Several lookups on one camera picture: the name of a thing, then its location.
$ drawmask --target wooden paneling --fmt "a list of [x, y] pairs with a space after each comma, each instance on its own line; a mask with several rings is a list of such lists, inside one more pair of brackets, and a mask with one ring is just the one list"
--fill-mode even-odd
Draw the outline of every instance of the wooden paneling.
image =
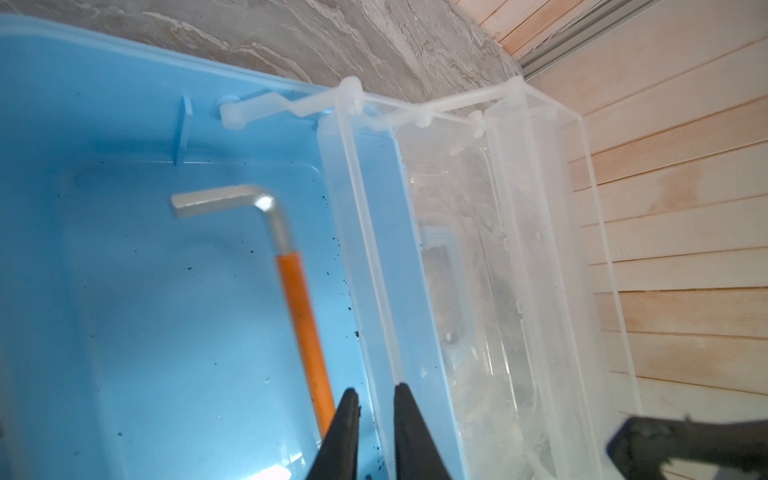
[[[604, 184], [598, 193], [606, 222], [765, 195], [768, 143]], [[597, 223], [591, 189], [574, 201], [581, 225]]]
[[480, 24], [488, 35], [499, 41], [533, 15], [547, 0], [506, 0]]
[[[681, 420], [690, 416], [698, 422], [748, 422], [768, 417], [768, 396], [716, 389], [686, 383], [637, 379], [644, 414]], [[634, 411], [629, 375], [611, 373], [611, 388], [617, 408]]]
[[768, 39], [587, 115], [590, 149], [607, 150], [766, 95]]
[[458, 0], [456, 5], [477, 25], [502, 6], [504, 0]]
[[764, 38], [767, 25], [764, 0], [664, 0], [530, 83], [584, 115]]
[[518, 60], [591, 5], [594, 0], [549, 0], [499, 43]]
[[[618, 289], [688, 290], [768, 286], [768, 248], [614, 263]], [[608, 292], [605, 264], [589, 266], [593, 292]]]
[[[685, 188], [681, 181], [680, 195]], [[614, 262], [768, 247], [768, 196], [618, 220], [605, 229]], [[587, 262], [605, 262], [598, 225], [582, 227], [581, 238]]]
[[[629, 332], [694, 333], [768, 339], [768, 288], [620, 294]], [[613, 295], [595, 296], [601, 328], [619, 327]]]
[[[607, 346], [621, 334], [604, 332]], [[768, 395], [768, 340], [725, 336], [628, 333], [637, 376]], [[626, 373], [623, 356], [608, 347], [611, 371]]]
[[[592, 155], [598, 184], [768, 140], [768, 98]], [[574, 190], [590, 186], [586, 163], [570, 164]]]
[[675, 472], [671, 472], [668, 466], [665, 468], [662, 468], [661, 471], [664, 477], [667, 478], [667, 480], [713, 480], [714, 478], [714, 475], [708, 475], [706, 477], [702, 477], [702, 476], [691, 477], [689, 475], [677, 474]]

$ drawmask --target blue plastic bin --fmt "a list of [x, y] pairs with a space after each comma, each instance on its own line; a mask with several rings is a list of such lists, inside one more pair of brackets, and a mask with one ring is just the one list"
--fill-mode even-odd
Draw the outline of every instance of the blue plastic bin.
[[233, 184], [282, 200], [334, 397], [360, 394], [361, 478], [385, 478], [317, 116], [237, 132], [218, 117], [233, 95], [322, 88], [11, 15], [0, 65], [0, 412], [18, 478], [306, 474], [319, 435], [266, 225], [168, 203]]

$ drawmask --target marble wall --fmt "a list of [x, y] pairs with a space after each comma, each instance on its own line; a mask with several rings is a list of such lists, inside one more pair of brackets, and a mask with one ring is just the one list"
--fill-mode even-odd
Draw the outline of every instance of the marble wall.
[[33, 15], [197, 57], [421, 102], [517, 65], [448, 0], [0, 0]]

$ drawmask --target transparent plastic container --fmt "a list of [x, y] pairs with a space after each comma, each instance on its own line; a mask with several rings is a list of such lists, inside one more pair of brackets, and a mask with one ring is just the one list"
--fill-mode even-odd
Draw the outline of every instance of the transparent plastic container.
[[283, 202], [360, 478], [395, 478], [400, 382], [454, 480], [618, 478], [595, 295], [623, 322], [582, 254], [576, 114], [520, 78], [414, 105], [14, 15], [0, 61], [0, 478], [306, 475], [266, 227], [167, 205], [232, 184]]
[[[588, 161], [581, 118], [520, 78], [425, 105], [360, 98], [338, 104], [318, 133], [326, 174], [342, 165], [337, 224], [354, 223], [364, 240], [369, 231], [367, 263], [379, 277], [383, 308], [361, 326], [386, 340], [367, 348], [380, 358], [369, 361], [369, 381], [387, 392], [393, 379], [411, 386], [455, 478], [614, 478], [604, 445], [618, 417], [594, 297], [613, 282], [609, 263], [590, 278], [564, 152], [571, 140]], [[482, 116], [442, 111], [479, 102]], [[395, 232], [391, 193], [401, 183], [412, 230]], [[336, 197], [345, 190], [357, 195]], [[405, 258], [394, 244], [412, 242], [418, 268], [388, 274]], [[408, 275], [422, 274], [424, 311], [395, 312], [415, 295]], [[390, 409], [376, 408], [387, 424]], [[450, 421], [456, 437], [446, 435]], [[392, 433], [379, 429], [389, 446]]]

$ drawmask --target orange rubber grip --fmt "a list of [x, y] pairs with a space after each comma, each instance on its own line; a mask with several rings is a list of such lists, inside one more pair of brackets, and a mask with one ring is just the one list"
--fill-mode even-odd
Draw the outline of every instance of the orange rubber grip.
[[315, 316], [310, 303], [310, 292], [306, 288], [304, 272], [301, 267], [301, 257], [298, 252], [275, 257], [277, 268], [283, 279], [288, 308], [293, 318], [293, 330], [299, 343], [299, 352], [304, 364], [306, 383], [310, 388], [312, 404], [315, 407], [317, 426], [320, 436], [325, 438], [331, 420], [336, 413], [333, 402], [331, 384], [328, 380], [326, 361], [323, 358], [323, 348], [317, 333]]

